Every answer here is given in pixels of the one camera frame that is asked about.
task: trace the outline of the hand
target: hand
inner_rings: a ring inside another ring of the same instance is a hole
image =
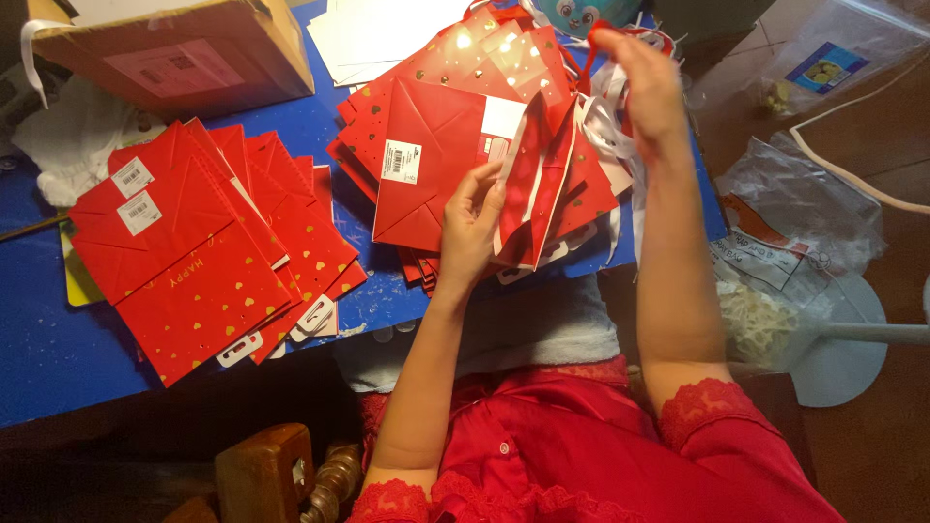
[[[689,160],[688,127],[678,67],[674,61],[633,36],[608,29],[591,40],[610,53],[630,81],[627,110],[636,149],[648,166]]]
[[[504,184],[497,183],[502,162],[472,169],[445,204],[439,288],[471,292],[494,251],[494,232],[504,207]]]

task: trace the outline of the towel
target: towel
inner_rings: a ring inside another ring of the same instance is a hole
[[[397,383],[416,334],[395,330],[387,343],[354,336],[335,343],[333,356],[355,392],[387,393]],[[470,303],[456,375],[594,363],[619,352],[617,327],[601,301],[597,276],[586,275]]]

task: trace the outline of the yellow paper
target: yellow paper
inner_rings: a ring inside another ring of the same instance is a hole
[[[84,266],[84,262],[74,252],[71,238],[77,234],[77,229],[70,221],[59,223],[61,234],[61,258],[64,260],[64,280],[68,289],[68,303],[73,307],[81,307],[90,303],[103,302],[103,293],[94,283],[93,278]]]

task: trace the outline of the woman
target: woman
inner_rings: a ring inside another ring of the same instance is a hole
[[[499,165],[477,168],[445,208],[442,276],[351,521],[842,520],[724,362],[675,66],[613,31],[592,39],[629,75],[651,177],[637,331],[658,431],[630,400],[622,359],[515,371],[453,395],[466,302],[503,205]]]

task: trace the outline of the forearm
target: forearm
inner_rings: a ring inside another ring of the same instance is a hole
[[[730,380],[694,161],[680,149],[650,168],[637,279],[640,355],[657,412],[682,384]]]
[[[365,485],[400,477],[429,493],[442,460],[468,291],[440,281],[391,394]]]

